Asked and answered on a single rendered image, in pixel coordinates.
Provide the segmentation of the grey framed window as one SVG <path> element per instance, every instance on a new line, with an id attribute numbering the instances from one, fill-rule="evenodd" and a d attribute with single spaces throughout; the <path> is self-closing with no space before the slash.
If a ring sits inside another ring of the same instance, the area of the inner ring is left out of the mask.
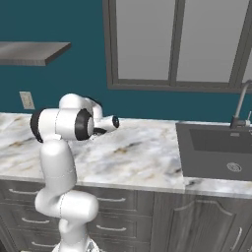
<path id="1" fill-rule="evenodd" d="M 102 0 L 107 85 L 238 93 L 252 68 L 252 0 Z"/>

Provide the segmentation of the beige wall outlet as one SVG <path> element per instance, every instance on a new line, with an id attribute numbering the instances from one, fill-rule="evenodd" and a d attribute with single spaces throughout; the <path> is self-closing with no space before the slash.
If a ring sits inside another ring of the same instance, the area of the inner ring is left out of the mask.
<path id="1" fill-rule="evenodd" d="M 24 109 L 34 109 L 32 94 L 30 92 L 20 92 L 20 97 L 21 97 Z"/>

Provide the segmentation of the grey wooden drawer front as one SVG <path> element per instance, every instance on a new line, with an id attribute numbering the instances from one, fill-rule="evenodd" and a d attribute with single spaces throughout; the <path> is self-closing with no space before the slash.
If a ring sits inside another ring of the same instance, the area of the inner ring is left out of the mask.
<path id="1" fill-rule="evenodd" d="M 34 206 L 36 195 L 13 194 L 9 192 L 9 189 L 12 188 L 17 191 L 39 192 L 43 187 L 43 184 L 36 182 L 0 180 L 0 211 L 16 205 Z"/>
<path id="2" fill-rule="evenodd" d="M 126 227 L 127 230 L 123 232 L 106 231 L 96 228 L 97 224 L 114 228 Z M 135 238 L 137 235 L 137 222 L 135 219 L 124 215 L 99 213 L 93 221 L 88 223 L 88 230 L 90 233 L 94 234 Z"/>
<path id="3" fill-rule="evenodd" d="M 13 230 L 12 238 L 19 250 L 31 252 L 51 252 L 54 248 L 37 247 L 31 244 L 32 241 L 40 244 L 58 244 L 60 236 L 52 233 L 24 232 Z"/>
<path id="4" fill-rule="evenodd" d="M 38 230 L 38 231 L 58 231 L 58 219 L 45 216 L 37 211 L 33 210 L 11 210 L 5 211 L 0 214 L 3 221 L 9 228 L 12 229 L 27 229 L 27 230 Z M 46 221 L 49 220 L 48 224 L 28 223 L 21 220 L 26 218 L 27 220 L 34 221 Z"/>
<path id="5" fill-rule="evenodd" d="M 90 193 L 100 198 L 110 198 L 110 199 L 126 198 L 125 202 L 120 203 L 99 201 L 99 206 L 103 210 L 109 209 L 114 211 L 126 211 L 126 212 L 136 211 L 138 196 L 137 192 L 134 190 L 102 188 L 102 187 L 84 187 L 84 186 L 76 186 L 75 189 L 78 191 Z"/>
<path id="6" fill-rule="evenodd" d="M 150 244 L 108 239 L 95 239 L 100 252 L 150 252 Z"/>

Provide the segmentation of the grey wooden cabinet door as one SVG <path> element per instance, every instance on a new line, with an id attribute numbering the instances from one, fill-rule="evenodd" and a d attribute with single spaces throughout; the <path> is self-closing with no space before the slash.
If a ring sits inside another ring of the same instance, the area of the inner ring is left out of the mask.
<path id="1" fill-rule="evenodd" d="M 252 200 L 155 193 L 151 252 L 239 252 L 252 223 Z"/>

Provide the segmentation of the dark grey sink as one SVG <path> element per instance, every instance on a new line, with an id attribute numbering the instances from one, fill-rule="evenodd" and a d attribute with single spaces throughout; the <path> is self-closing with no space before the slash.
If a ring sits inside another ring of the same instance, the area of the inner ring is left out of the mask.
<path id="1" fill-rule="evenodd" d="M 184 177 L 252 181 L 252 127 L 175 124 Z"/>

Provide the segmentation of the grey curved faucet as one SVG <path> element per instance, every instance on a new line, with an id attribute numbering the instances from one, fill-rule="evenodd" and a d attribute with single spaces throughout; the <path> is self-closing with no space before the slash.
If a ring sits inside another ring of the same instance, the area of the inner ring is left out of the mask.
<path id="1" fill-rule="evenodd" d="M 242 88 L 235 114 L 231 118 L 231 122 L 230 122 L 230 126 L 229 126 L 230 129 L 235 129 L 237 127 L 249 127 L 250 126 L 251 121 L 250 121 L 249 116 L 252 114 L 252 112 L 249 112 L 249 116 L 247 117 L 246 120 L 239 119 L 239 114 L 240 114 L 240 110 L 241 110 L 241 107 L 243 104 L 243 100 L 246 95 L 247 89 L 250 85 L 252 85 L 252 80 L 247 80 L 246 83 L 244 84 L 244 87 Z"/>

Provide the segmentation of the grey wooden wall shelf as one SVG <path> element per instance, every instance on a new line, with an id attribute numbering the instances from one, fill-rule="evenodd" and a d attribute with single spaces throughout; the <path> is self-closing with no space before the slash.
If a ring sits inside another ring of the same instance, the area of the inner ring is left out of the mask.
<path id="1" fill-rule="evenodd" d="M 0 65 L 46 66 L 70 47 L 70 42 L 0 41 Z"/>

